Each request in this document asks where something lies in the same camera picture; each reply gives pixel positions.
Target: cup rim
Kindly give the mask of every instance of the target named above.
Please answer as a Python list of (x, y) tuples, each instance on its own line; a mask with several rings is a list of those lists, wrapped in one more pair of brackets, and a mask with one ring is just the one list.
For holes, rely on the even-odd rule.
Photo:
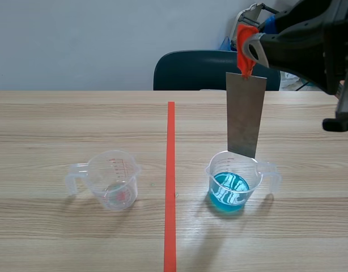
[[(223, 189), (226, 190), (226, 191), (229, 191), (229, 192), (232, 192), (232, 193), (236, 193), (236, 194), (246, 194), (246, 193), (250, 193), (250, 192), (253, 192), (254, 190), (256, 190), (256, 188), (260, 186), (260, 184), (262, 183), (262, 180), (264, 179), (264, 174), (263, 174), (263, 173), (258, 173), (257, 171), (256, 171), (256, 174), (260, 174), (260, 175), (261, 175), (261, 179), (260, 179), (260, 181), (258, 182), (258, 184), (257, 184), (255, 187), (253, 187), (251, 190), (238, 192), (238, 191), (236, 191), (236, 190), (231, 190), (231, 189), (229, 189), (229, 188), (226, 188), (226, 187), (224, 187), (222, 184), (220, 184), (219, 182), (217, 182), (217, 180), (214, 178), (214, 176), (209, 172), (209, 168), (210, 168), (210, 165), (211, 165), (213, 159), (214, 159), (216, 156), (218, 156), (219, 154), (222, 154), (222, 153), (230, 153), (230, 151), (224, 150), (224, 151), (221, 151), (221, 152), (215, 154), (215, 155), (211, 158), (211, 160), (210, 160), (210, 162), (209, 162), (209, 165), (208, 165), (208, 166), (206, 167), (206, 169), (205, 169), (206, 174), (207, 174), (218, 186), (220, 186), (221, 188), (223, 188)], [(258, 161), (257, 161), (257, 160), (255, 160), (255, 159), (253, 159), (253, 158), (248, 158), (248, 159), (249, 159), (249, 160), (253, 160), (256, 164), (258, 164)]]

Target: robotic arm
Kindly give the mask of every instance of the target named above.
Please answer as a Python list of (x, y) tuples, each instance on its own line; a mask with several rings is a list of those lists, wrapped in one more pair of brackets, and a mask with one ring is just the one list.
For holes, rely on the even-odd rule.
[[(301, 0), (273, 18), (274, 34), (258, 33), (243, 53), (266, 67), (313, 82), (339, 98), (327, 131), (348, 131), (348, 0)], [(258, 28), (263, 32), (265, 23)], [(339, 82), (345, 80), (344, 87)]]

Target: empty measuring cup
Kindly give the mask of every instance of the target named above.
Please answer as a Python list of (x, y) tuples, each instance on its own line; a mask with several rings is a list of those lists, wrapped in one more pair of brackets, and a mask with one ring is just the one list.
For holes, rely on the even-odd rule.
[(216, 154), (206, 168), (209, 176), (209, 197), (224, 211), (242, 208), (264, 178), (270, 178), (270, 192), (279, 189), (282, 176), (275, 164), (258, 163), (229, 151)]
[(140, 167), (130, 154), (113, 150), (93, 157), (88, 163), (72, 164), (65, 182), (69, 194), (77, 194), (79, 178), (106, 209), (122, 210), (130, 207), (138, 195), (139, 172)]

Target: chair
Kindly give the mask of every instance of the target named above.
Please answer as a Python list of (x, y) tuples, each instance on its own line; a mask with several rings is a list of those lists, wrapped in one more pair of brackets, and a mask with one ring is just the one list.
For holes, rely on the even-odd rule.
[[(154, 71), (154, 91), (225, 90), (226, 72), (238, 73), (237, 52), (179, 51), (162, 57)], [(280, 72), (256, 64), (252, 75), (267, 78), (267, 91), (278, 91)]]

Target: white wall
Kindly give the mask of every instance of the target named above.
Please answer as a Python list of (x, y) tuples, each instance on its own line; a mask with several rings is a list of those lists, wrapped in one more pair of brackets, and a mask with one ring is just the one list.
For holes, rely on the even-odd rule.
[(0, 90), (151, 90), (161, 56), (218, 49), (253, 2), (0, 0)]

